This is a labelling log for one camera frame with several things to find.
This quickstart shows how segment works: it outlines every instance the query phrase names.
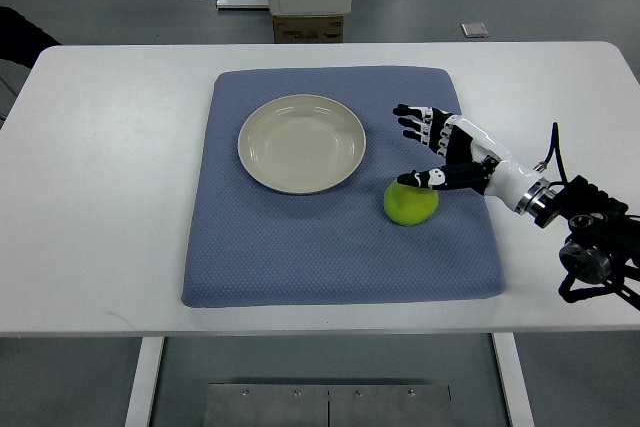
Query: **cardboard box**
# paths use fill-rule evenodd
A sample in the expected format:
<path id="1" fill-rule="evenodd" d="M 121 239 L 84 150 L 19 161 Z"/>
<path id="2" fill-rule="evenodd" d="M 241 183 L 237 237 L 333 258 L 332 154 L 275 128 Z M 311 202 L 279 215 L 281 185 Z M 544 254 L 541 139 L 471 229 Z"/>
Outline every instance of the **cardboard box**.
<path id="1" fill-rule="evenodd" d="M 273 16 L 276 44 L 344 42 L 344 15 Z"/>

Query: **table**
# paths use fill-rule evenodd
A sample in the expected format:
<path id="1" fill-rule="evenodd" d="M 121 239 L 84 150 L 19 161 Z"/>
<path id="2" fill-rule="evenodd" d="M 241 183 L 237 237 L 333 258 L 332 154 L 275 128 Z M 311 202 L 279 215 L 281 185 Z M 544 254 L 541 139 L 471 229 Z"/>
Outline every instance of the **table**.
<path id="1" fill-rule="evenodd" d="M 524 165 L 561 128 L 581 174 L 640 211 L 640 86 L 599 42 L 70 46 L 45 51 L 0 135 L 2 335 L 512 332 L 640 327 L 615 296 L 566 304 L 545 230 L 487 198 L 507 287 L 485 300 L 190 309 L 180 302 L 213 83 L 251 68 L 445 69 L 462 111 Z"/>

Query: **cable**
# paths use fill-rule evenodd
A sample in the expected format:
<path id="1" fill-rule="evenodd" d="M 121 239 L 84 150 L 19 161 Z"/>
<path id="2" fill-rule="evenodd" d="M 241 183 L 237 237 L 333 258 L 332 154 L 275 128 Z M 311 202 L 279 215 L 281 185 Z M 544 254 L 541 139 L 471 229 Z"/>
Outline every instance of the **cable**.
<path id="1" fill-rule="evenodd" d="M 569 181 L 567 180 L 567 174 L 564 171 L 564 163 L 562 162 L 562 155 L 560 155 L 560 128 L 558 127 L 557 122 L 553 123 L 553 128 L 551 129 L 551 139 L 552 139 L 552 142 L 554 143 L 554 149 L 556 151 L 556 163 L 558 164 L 560 179 L 566 185 L 569 183 Z"/>
<path id="2" fill-rule="evenodd" d="M 551 161 L 551 157 L 554 153 L 556 154 L 556 163 L 558 164 L 558 171 L 560 172 L 561 182 L 552 182 L 551 185 L 567 185 L 569 181 L 567 180 L 567 174 L 564 170 L 564 163 L 562 162 L 562 155 L 560 154 L 560 128 L 558 127 L 557 122 L 553 123 L 553 127 L 551 129 L 551 142 L 549 143 L 549 151 L 547 152 L 547 156 L 542 162 L 536 165 L 534 170 L 536 170 L 537 172 L 544 171 Z"/>

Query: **metal plate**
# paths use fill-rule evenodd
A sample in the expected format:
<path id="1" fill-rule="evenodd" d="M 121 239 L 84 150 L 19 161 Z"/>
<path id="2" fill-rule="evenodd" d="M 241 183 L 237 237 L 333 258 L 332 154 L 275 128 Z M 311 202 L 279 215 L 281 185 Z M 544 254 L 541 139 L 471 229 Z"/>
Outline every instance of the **metal plate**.
<path id="1" fill-rule="evenodd" d="M 323 385 L 211 384 L 204 427 L 326 427 Z"/>
<path id="2" fill-rule="evenodd" d="M 444 385 L 211 384 L 205 427 L 452 427 Z"/>
<path id="3" fill-rule="evenodd" d="M 453 427 L 446 385 L 337 385 L 329 427 Z"/>

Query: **plate rim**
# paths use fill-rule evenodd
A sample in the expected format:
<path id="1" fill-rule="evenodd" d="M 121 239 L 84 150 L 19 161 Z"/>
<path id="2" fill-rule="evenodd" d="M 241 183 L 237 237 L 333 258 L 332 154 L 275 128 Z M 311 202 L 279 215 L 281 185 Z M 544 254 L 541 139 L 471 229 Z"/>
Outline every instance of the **plate rim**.
<path id="1" fill-rule="evenodd" d="M 354 165 L 352 166 L 352 168 L 347 172 L 347 174 L 345 176 L 343 176 L 339 181 L 332 183 L 331 185 L 327 185 L 327 186 L 323 186 L 322 188 L 319 189 L 314 189 L 314 190 L 305 190 L 305 191 L 299 191 L 299 190 L 284 190 L 283 188 L 280 187 L 276 187 L 274 185 L 270 185 L 269 183 L 265 183 L 262 180 L 256 178 L 251 169 L 247 167 L 247 163 L 245 162 L 244 156 L 242 154 L 242 143 L 243 143 L 243 134 L 245 133 L 246 130 L 246 126 L 247 124 L 250 122 L 250 120 L 252 118 L 254 118 L 256 115 L 259 115 L 259 112 L 262 109 L 266 109 L 269 105 L 275 103 L 275 102 L 282 102 L 286 99 L 291 99 L 291 98 L 299 98 L 299 97 L 314 97 L 314 98 L 319 98 L 319 99 L 323 99 L 324 101 L 329 101 L 330 103 L 337 105 L 339 108 L 343 109 L 344 111 L 346 111 L 357 123 L 357 125 L 360 127 L 360 131 L 362 132 L 362 152 L 361 154 L 357 157 L 357 161 L 354 162 Z M 317 94 L 291 94 L 291 95 L 284 95 L 282 97 L 278 97 L 275 99 L 270 100 L 269 102 L 266 102 L 264 104 L 262 104 L 260 107 L 258 107 L 257 109 L 255 109 L 253 112 L 251 112 L 251 114 L 244 120 L 244 122 L 242 123 L 242 127 L 240 128 L 240 132 L 238 133 L 238 141 L 237 141 L 237 152 L 238 152 L 238 157 L 240 158 L 240 163 L 242 164 L 242 167 L 244 168 L 244 170 L 259 184 L 264 185 L 265 187 L 268 187 L 271 190 L 274 190 L 276 192 L 281 192 L 284 194 L 291 194 L 291 195 L 310 195 L 310 194 L 316 194 L 319 192 L 324 192 L 328 189 L 331 189 L 333 187 L 335 187 L 336 185 L 344 182 L 345 180 L 347 180 L 349 177 L 351 177 L 353 175 L 353 173 L 356 171 L 356 169 L 360 166 L 360 164 L 362 163 L 362 159 L 364 158 L 364 154 L 367 150 L 367 133 L 364 129 L 364 126 L 362 125 L 362 121 L 360 120 L 360 118 L 355 114 L 355 112 L 353 112 L 349 107 L 347 107 L 346 105 L 344 105 L 342 102 L 339 102 L 335 99 L 332 99 L 330 97 L 326 97 L 324 95 L 317 95 Z"/>

